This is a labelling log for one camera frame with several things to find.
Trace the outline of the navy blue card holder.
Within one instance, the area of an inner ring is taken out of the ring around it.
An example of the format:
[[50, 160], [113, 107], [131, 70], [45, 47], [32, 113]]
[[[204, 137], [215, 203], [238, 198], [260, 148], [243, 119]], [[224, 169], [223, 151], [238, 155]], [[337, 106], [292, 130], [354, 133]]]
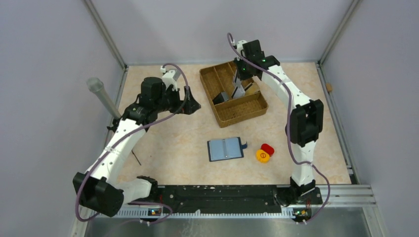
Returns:
[[240, 137], [214, 139], [207, 141], [209, 162], [230, 160], [244, 157], [248, 143], [242, 143]]

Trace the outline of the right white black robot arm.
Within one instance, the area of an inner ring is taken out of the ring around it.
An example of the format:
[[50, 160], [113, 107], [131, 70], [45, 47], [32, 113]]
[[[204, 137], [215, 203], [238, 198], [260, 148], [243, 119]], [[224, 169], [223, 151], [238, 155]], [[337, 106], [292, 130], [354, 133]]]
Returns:
[[295, 164], [290, 177], [290, 198], [295, 203], [304, 203], [316, 186], [312, 162], [323, 130], [324, 104], [305, 95], [287, 76], [279, 60], [264, 54], [258, 40], [234, 42], [230, 35], [228, 40], [237, 55], [236, 77], [240, 80], [258, 77], [287, 107], [285, 133]]

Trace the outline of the dark grey credit card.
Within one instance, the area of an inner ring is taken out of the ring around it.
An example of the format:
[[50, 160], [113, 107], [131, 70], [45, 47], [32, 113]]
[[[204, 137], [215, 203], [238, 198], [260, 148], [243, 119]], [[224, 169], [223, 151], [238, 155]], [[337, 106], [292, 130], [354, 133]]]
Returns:
[[225, 91], [219, 93], [212, 99], [214, 105], [225, 103], [227, 101], [229, 101], [229, 96]]

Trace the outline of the woven brown divided tray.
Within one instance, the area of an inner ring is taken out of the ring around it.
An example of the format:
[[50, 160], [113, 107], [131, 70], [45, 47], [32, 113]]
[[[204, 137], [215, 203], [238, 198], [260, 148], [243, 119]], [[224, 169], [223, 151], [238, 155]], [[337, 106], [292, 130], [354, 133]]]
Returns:
[[242, 82], [245, 90], [242, 97], [233, 97], [239, 93], [233, 82], [235, 72], [236, 65], [232, 61], [199, 70], [204, 91], [221, 128], [262, 116], [268, 109], [254, 79]]

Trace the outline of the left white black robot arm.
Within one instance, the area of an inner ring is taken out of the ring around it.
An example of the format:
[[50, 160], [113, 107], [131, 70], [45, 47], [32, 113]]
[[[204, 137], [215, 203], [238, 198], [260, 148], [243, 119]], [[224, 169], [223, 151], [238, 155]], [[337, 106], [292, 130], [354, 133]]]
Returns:
[[116, 120], [114, 136], [96, 162], [84, 173], [76, 173], [73, 185], [77, 194], [75, 211], [81, 220], [83, 206], [108, 217], [115, 216], [124, 204], [142, 199], [153, 204], [158, 199], [156, 180], [138, 176], [118, 183], [118, 176], [134, 146], [149, 128], [177, 114], [191, 115], [201, 105], [194, 99], [189, 84], [184, 86], [184, 98], [175, 82], [147, 77], [141, 83], [136, 100], [126, 107]]

